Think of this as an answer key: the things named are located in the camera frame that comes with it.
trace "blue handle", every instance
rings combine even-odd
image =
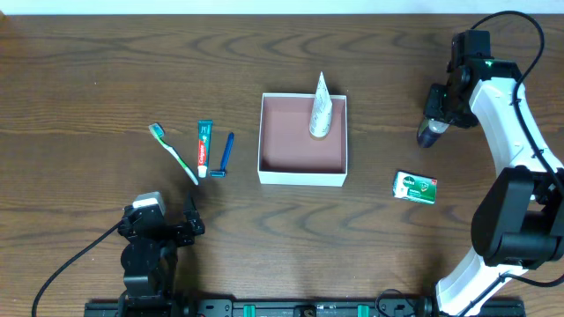
[[[231,154],[231,148],[233,147],[233,141],[235,139],[235,134],[233,132],[229,133],[227,137],[226,149],[223,151],[223,158],[221,158],[220,171],[225,171],[227,168],[227,162],[229,161],[229,154]]]

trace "green soap box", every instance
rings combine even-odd
[[[397,172],[392,189],[396,198],[416,203],[433,204],[437,195],[437,180],[406,172]]]

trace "colgate toothpaste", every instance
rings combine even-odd
[[[197,122],[197,176],[205,178],[210,160],[210,142],[212,141],[213,120],[200,120]]]

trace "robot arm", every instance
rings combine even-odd
[[[470,97],[470,109],[486,134],[497,175],[505,167],[516,166],[526,166],[532,172],[545,172],[545,168],[535,157],[511,105],[515,84],[513,78],[492,77],[490,80],[479,80]],[[517,98],[521,100],[519,107],[535,143],[548,164],[557,172],[558,168],[562,168],[562,163],[554,157],[541,136],[527,105],[523,85],[519,87]]]
[[[485,31],[460,33],[452,44],[449,81],[432,85],[418,142],[430,147],[449,125],[481,124],[492,152],[498,178],[472,220],[472,248],[435,287],[440,311],[470,316],[510,280],[501,275],[520,276],[562,257],[564,206],[517,119],[512,93],[521,73],[516,64],[491,57]],[[540,134],[523,85],[517,98],[535,143],[562,179],[562,164]],[[542,212],[527,211],[530,199],[545,205]]]

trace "wood grain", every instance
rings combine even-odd
[[[29,315],[67,259],[159,190],[179,211],[188,191],[207,225],[180,254],[182,288],[245,298],[374,297],[429,292],[467,252],[473,212],[494,181],[480,128],[415,142],[429,86],[446,79],[449,42],[478,16],[8,17],[0,29],[0,315]],[[545,56],[527,79],[546,141],[564,158],[564,24],[538,17]],[[487,24],[493,54],[529,63],[538,40],[516,18]],[[349,100],[342,188],[261,186],[263,92],[312,92],[323,71]],[[229,175],[194,188],[147,131],[196,162],[197,120],[213,119],[211,165],[235,133]],[[395,171],[439,180],[437,204],[393,199]],[[40,316],[80,316],[124,289],[112,234],[68,268]],[[561,263],[529,277],[554,279]],[[512,282],[529,316],[562,315],[564,288]]]

